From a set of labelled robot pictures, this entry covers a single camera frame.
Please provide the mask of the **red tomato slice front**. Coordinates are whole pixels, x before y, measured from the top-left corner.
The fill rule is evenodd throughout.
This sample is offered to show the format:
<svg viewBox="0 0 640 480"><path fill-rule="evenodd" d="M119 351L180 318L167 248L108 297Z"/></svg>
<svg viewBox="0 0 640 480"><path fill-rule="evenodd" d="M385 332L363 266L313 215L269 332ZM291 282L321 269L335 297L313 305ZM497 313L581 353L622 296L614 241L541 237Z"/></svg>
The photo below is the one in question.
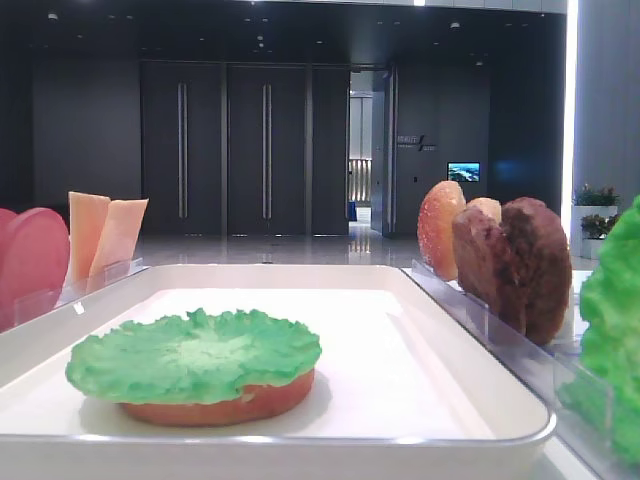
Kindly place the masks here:
<svg viewBox="0 0 640 480"><path fill-rule="evenodd" d="M18 214L16 239L1 261L1 307L13 300L64 284L69 258L69 231L62 217L48 208Z"/></svg>

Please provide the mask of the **red tomato slice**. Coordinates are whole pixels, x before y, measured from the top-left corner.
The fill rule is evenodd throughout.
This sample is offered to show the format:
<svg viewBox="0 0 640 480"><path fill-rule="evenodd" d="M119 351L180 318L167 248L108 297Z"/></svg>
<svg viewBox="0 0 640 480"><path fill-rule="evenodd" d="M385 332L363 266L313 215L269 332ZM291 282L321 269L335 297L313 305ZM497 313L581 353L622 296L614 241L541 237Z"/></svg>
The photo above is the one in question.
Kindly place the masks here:
<svg viewBox="0 0 640 480"><path fill-rule="evenodd" d="M0 234L1 234L1 244L0 244L0 259L4 261L9 249L14 243L16 239L15 233L15 220L18 218L18 214L14 211L1 208L0 209Z"/></svg>
<svg viewBox="0 0 640 480"><path fill-rule="evenodd" d="M62 217L48 208L18 214L16 239L1 261L1 307L13 300L64 284L69 258L69 231Z"/></svg>

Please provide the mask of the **brown meat patty left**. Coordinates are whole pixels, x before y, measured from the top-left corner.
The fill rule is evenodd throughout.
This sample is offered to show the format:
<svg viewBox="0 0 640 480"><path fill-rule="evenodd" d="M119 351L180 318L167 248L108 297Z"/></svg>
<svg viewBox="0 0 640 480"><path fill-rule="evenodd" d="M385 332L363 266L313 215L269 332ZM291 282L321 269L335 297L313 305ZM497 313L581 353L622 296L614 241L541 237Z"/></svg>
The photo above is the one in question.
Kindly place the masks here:
<svg viewBox="0 0 640 480"><path fill-rule="evenodd" d="M515 257L501 226L478 208L466 208L452 222L458 283L488 305L500 320L525 332L524 292Z"/></svg>

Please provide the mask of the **bun slice behind patties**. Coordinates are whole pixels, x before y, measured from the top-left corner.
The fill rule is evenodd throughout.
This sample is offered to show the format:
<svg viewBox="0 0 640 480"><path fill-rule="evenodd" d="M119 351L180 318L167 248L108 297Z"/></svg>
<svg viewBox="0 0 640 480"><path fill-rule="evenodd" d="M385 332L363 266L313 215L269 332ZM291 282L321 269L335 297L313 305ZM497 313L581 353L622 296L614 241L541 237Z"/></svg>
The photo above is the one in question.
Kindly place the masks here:
<svg viewBox="0 0 640 480"><path fill-rule="evenodd" d="M498 224L501 223L502 219L502 206L498 200L488 198L488 197L478 197L467 203L467 207L478 208L480 209L486 216L492 218Z"/></svg>

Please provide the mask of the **green lettuce leaf on bun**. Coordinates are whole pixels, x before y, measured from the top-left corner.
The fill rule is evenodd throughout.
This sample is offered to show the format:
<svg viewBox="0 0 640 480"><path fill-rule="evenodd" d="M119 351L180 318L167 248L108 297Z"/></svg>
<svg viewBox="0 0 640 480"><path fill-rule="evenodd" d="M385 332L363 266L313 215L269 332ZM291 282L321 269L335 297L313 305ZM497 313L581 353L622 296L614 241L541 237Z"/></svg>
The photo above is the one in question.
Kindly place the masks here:
<svg viewBox="0 0 640 480"><path fill-rule="evenodd" d="M301 322L199 308L89 335L72 348L65 375L83 394L114 403L211 404L249 385L287 385L321 353L318 335Z"/></svg>

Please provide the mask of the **orange cheese slice left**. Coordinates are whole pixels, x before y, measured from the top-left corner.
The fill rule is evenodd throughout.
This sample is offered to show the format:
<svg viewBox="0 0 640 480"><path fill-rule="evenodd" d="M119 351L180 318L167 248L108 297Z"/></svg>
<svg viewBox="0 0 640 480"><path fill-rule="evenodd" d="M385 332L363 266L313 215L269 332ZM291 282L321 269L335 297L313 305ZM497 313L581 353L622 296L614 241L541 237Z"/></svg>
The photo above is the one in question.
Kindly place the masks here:
<svg viewBox="0 0 640 480"><path fill-rule="evenodd" d="M70 275L73 283L89 277L111 199L70 191Z"/></svg>

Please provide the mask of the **red tomato slice rear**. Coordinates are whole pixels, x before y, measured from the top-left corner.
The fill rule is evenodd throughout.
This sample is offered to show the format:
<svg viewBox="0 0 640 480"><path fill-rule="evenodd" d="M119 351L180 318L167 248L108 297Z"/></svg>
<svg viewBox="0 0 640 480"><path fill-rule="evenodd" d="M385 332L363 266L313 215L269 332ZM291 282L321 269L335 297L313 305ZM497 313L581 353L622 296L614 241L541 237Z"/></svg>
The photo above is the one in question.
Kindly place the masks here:
<svg viewBox="0 0 640 480"><path fill-rule="evenodd" d="M1 234L1 244L0 244L0 259L4 261L9 249L14 243L16 239L15 233L15 220L18 218L18 214L14 211L1 208L0 209L0 234Z"/></svg>

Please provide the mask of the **green lettuce leaf in rack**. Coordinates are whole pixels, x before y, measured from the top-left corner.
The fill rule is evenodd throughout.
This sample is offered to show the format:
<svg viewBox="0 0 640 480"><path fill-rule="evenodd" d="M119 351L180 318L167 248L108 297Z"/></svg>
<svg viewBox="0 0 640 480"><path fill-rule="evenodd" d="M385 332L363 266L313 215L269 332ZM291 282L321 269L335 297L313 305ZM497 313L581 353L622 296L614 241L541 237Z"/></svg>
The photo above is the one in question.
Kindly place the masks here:
<svg viewBox="0 0 640 480"><path fill-rule="evenodd" d="M616 453L639 464L639 200L617 220L598 267L580 290L586 369L561 387L562 401L601 432Z"/></svg>

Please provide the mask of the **sesame bun top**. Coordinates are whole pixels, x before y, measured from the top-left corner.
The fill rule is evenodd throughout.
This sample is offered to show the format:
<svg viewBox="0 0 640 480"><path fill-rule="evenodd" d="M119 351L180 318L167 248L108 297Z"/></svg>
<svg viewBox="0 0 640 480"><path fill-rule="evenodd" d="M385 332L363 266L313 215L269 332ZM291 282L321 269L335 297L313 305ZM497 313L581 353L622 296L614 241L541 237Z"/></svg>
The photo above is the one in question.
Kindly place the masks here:
<svg viewBox="0 0 640 480"><path fill-rule="evenodd" d="M458 275L452 221L465 207L460 185L445 180L425 195L419 209L417 238L420 252L426 264L444 281L455 280Z"/></svg>

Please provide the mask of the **bottom bun slice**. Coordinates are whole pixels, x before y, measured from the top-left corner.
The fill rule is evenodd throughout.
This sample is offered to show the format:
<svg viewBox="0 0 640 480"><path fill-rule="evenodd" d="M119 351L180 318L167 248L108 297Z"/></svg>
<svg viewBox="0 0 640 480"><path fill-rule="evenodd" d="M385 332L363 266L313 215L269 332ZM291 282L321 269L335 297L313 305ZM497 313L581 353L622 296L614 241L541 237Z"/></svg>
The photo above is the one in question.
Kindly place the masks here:
<svg viewBox="0 0 640 480"><path fill-rule="evenodd" d="M287 385L247 385L240 397L211 404L121 403L136 420L168 427L222 427L268 419L298 406L310 393L315 369Z"/></svg>

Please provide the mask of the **white rectangular tray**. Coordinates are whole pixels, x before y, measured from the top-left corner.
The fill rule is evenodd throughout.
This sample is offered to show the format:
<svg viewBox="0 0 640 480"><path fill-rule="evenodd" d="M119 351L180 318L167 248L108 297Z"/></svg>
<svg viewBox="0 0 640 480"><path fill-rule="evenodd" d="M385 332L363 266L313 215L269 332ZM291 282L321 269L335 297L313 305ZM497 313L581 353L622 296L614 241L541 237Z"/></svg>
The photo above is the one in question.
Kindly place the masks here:
<svg viewBox="0 0 640 480"><path fill-rule="evenodd" d="M311 394L270 420L177 429L67 383L85 336L197 308L305 323L323 349ZM525 479L555 426L545 401L386 266L150 267L1 337L5 479Z"/></svg>

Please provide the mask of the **potted plants in planter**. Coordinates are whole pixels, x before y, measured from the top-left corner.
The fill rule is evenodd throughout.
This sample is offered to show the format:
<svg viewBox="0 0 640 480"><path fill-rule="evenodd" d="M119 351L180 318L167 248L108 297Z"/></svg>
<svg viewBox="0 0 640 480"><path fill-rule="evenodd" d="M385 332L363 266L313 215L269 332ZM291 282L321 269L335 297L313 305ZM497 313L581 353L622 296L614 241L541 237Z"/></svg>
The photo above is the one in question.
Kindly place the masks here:
<svg viewBox="0 0 640 480"><path fill-rule="evenodd" d="M606 238L618 218L619 195L613 187L594 188L588 184L574 191L570 251L573 256L595 258L590 243Z"/></svg>

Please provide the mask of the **clear acrylic rack left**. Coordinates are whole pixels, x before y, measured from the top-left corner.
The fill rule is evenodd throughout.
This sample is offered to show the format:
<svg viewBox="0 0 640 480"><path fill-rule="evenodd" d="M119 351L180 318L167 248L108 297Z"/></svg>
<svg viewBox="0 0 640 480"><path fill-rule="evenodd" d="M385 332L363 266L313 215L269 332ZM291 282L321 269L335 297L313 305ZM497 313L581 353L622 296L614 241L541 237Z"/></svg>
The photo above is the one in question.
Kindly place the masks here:
<svg viewBox="0 0 640 480"><path fill-rule="evenodd" d="M57 307L78 301L81 297L98 291L144 269L142 258L108 265L99 273L76 283L66 281L58 289L42 290L13 300L1 307L1 332L11 330L42 316Z"/></svg>

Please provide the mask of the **wall display screen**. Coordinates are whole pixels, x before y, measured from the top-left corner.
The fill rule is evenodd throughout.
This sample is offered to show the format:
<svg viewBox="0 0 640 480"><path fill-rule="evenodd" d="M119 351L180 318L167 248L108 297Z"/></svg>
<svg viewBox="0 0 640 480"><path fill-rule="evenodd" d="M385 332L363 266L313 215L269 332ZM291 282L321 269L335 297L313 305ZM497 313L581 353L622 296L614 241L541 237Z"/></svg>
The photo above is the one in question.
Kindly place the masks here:
<svg viewBox="0 0 640 480"><path fill-rule="evenodd" d="M448 162L447 179L449 181L475 183L480 181L479 162Z"/></svg>

